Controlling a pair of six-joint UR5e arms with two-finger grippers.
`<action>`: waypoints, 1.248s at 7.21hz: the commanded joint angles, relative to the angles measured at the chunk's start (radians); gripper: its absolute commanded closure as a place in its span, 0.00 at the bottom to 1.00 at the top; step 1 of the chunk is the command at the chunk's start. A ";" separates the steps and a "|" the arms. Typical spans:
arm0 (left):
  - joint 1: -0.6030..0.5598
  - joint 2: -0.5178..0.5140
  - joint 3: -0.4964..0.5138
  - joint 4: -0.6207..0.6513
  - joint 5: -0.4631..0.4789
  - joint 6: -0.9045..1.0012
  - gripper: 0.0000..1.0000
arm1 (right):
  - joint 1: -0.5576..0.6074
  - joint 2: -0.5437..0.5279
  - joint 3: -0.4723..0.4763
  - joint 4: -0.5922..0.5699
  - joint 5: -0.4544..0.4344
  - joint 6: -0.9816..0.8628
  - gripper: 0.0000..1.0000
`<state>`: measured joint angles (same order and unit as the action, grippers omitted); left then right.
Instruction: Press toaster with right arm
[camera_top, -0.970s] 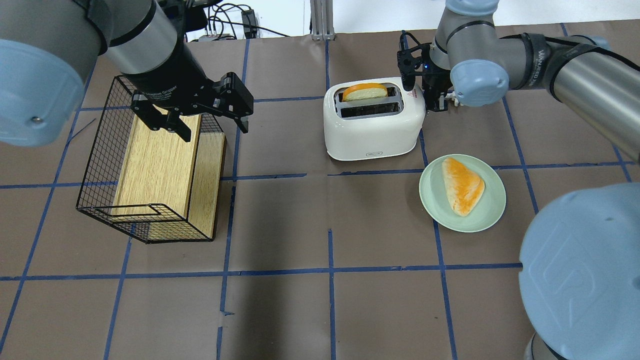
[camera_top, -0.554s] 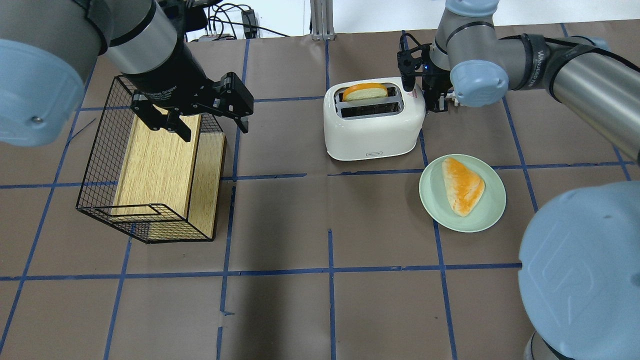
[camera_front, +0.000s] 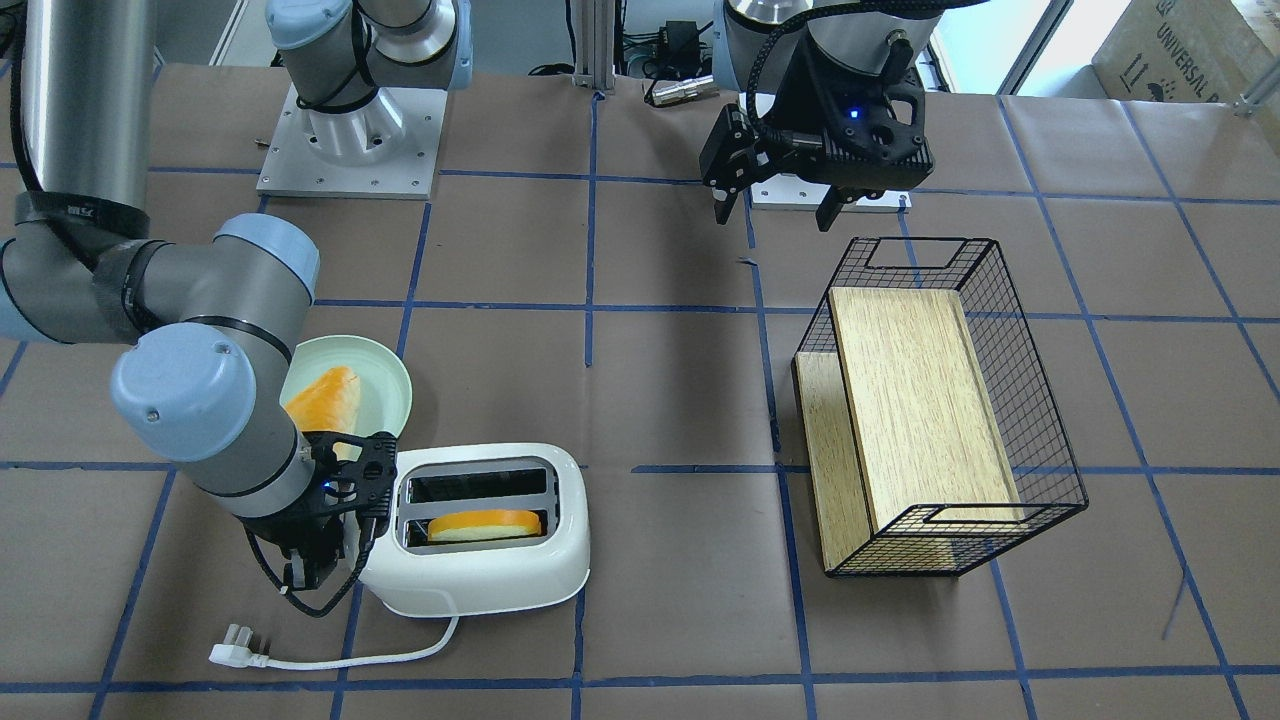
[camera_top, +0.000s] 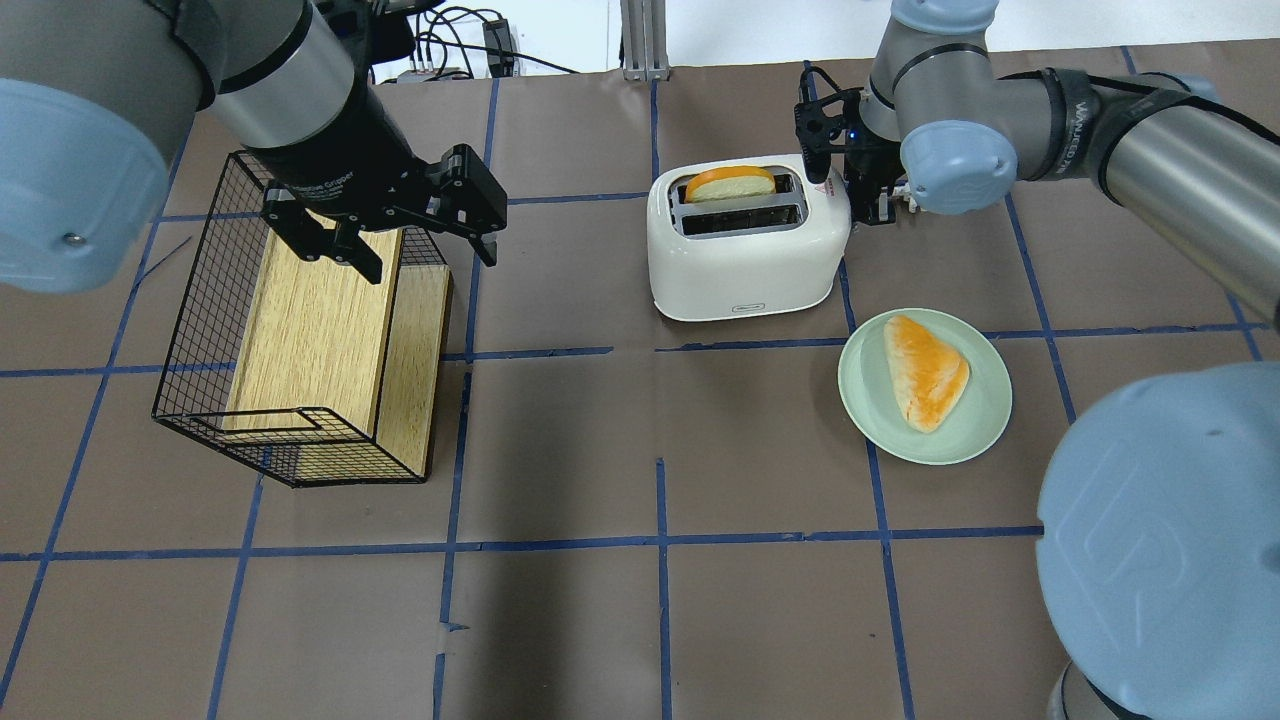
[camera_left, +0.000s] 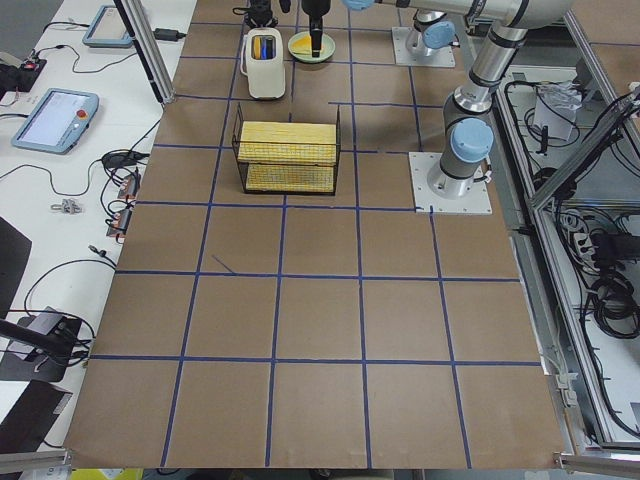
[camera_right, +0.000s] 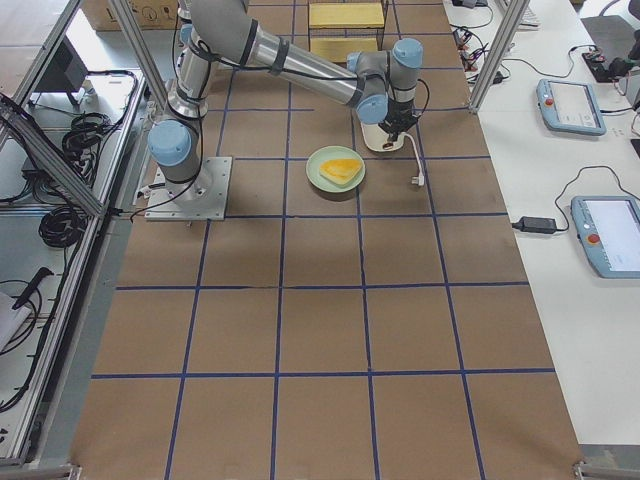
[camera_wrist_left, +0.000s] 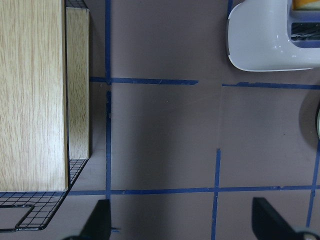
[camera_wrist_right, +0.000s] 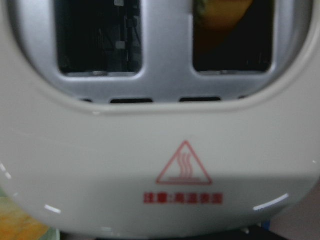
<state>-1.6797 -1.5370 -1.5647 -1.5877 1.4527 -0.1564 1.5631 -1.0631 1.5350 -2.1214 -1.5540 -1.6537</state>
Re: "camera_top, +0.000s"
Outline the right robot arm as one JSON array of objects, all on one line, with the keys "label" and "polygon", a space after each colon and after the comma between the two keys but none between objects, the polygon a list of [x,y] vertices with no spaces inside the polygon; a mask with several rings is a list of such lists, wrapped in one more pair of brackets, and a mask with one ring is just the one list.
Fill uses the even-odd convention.
[{"label": "right robot arm", "polygon": [[1066,655],[1041,596],[1041,478],[1068,428],[1143,377],[1277,356],[1253,316],[1084,179],[1021,184],[968,217],[861,229],[851,318],[931,307],[986,331],[1012,379],[1002,438],[925,466],[868,443],[908,719],[1042,719]]}]

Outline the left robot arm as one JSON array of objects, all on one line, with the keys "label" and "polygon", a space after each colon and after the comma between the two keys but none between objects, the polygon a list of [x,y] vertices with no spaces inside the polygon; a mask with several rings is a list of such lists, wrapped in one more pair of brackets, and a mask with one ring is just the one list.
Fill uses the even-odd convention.
[{"label": "left robot arm", "polygon": [[305,261],[367,282],[362,233],[466,238],[486,265],[507,196],[465,143],[428,163],[369,83],[410,53],[401,1],[5,1],[3,283],[109,282],[160,210],[198,111],[271,176],[261,218]]}]

